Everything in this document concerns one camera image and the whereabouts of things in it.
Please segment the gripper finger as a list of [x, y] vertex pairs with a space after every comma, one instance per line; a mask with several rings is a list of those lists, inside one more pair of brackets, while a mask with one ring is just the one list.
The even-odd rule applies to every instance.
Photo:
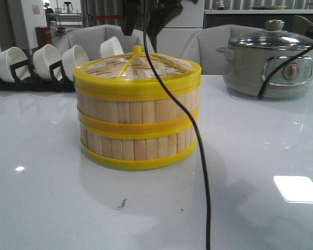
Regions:
[[142, 4], [140, 0], [122, 0], [122, 26], [124, 35], [132, 35], [134, 30], [142, 30]]
[[157, 36], [160, 31], [183, 11], [182, 1], [156, 1], [150, 12], [147, 35]]

